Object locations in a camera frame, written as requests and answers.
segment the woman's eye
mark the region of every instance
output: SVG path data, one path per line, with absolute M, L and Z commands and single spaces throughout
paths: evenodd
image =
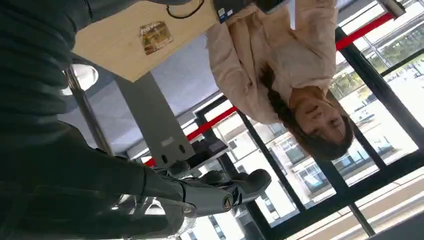
M 318 135 L 320 135 L 320 130 L 315 129 L 310 134 L 313 135 L 313 136 L 318 136 Z
M 333 126 L 336 126 L 338 124 L 338 122 L 339 122 L 339 119 L 337 119 L 337 118 L 334 118 L 330 121 L 331 125 L 333 125 Z

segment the red stripe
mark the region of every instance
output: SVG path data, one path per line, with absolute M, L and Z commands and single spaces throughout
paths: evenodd
M 386 14 L 376 18 L 375 20 L 368 23 L 367 25 L 364 25 L 358 30 L 352 32 L 349 36 L 336 42 L 335 49 L 340 50 L 340 49 L 346 48 L 349 44 L 353 43 L 355 40 L 359 39 L 360 37 L 363 37 L 365 34 L 387 23 L 391 19 L 393 19 L 393 15 L 390 12 L 387 12 Z
M 363 27 L 361 27 L 358 30 L 354 31 L 353 33 L 351 33 L 347 37 L 343 38 L 342 40 L 336 42 L 335 48 L 337 50 L 341 50 L 341 49 L 346 48 L 348 45 L 350 45 L 351 43 L 353 43 L 355 40 L 359 39 L 360 37 L 363 37 L 365 34 L 371 32 L 372 30 L 374 30 L 374 29 L 380 27 L 381 25 L 387 23 L 391 19 L 393 19 L 393 15 L 390 12 L 387 12 L 386 14 L 384 14 L 384 15 L 376 18 L 375 20 L 373 20 L 372 22 L 368 23 L 367 25 L 364 25 Z M 197 138 L 199 135 L 201 135 L 204 132 L 206 132 L 206 130 L 209 130 L 215 124 L 219 123 L 220 121 L 222 121 L 226 117 L 230 116 L 236 110 L 237 110 L 237 108 L 235 106 L 233 106 L 230 109 L 224 111 L 223 113 L 221 113 L 220 115 L 218 115 L 217 117 L 215 117 L 214 119 L 212 119 L 211 121 L 209 121 L 209 122 L 201 125 L 198 129 L 194 130 L 192 133 L 190 133 L 189 135 L 187 135 L 187 139 L 189 141 L 191 141 L 191 140 Z M 148 167 L 154 167 L 155 166 L 155 160 L 153 158 L 150 158 L 145 163 L 145 165 L 148 166 Z
M 212 128 L 215 124 L 221 122 L 223 119 L 225 119 L 226 117 L 230 116 L 235 111 L 237 111 L 237 108 L 235 106 L 233 106 L 230 109 L 224 111 L 223 113 L 219 114 L 214 119 L 212 119 L 212 120 L 208 121 L 207 123 L 201 125 L 198 129 L 194 130 L 192 133 L 190 133 L 189 135 L 187 135 L 187 139 L 189 141 L 191 141 L 191 140 L 197 138 L 199 135 L 201 135 L 202 133 L 204 133 L 206 130 Z

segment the laptop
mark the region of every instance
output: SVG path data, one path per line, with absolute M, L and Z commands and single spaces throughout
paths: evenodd
M 266 14 L 271 14 L 278 7 L 290 0 L 213 0 L 219 22 L 224 23 L 250 4 L 256 4 Z

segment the black cable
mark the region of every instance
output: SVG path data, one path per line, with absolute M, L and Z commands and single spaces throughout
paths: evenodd
M 200 0 L 199 6 L 194 11 L 192 11 L 191 13 L 189 13 L 188 15 L 185 15 L 185 16 L 176 16 L 176 15 L 172 14 L 171 11 L 170 11 L 169 5 L 166 5 L 166 11 L 174 19 L 187 19 L 187 18 L 193 16 L 195 13 L 197 13 L 197 11 L 203 6 L 204 3 L 205 3 L 205 0 Z

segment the beige hoodie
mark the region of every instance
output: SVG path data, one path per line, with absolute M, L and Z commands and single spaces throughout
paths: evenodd
M 266 15 L 250 5 L 227 23 L 207 31 L 216 84 L 253 120 L 280 122 L 258 80 L 264 63 L 275 72 L 272 88 L 288 103 L 293 88 L 318 86 L 327 92 L 336 73 L 336 0 L 295 0 L 295 30 L 288 6 Z

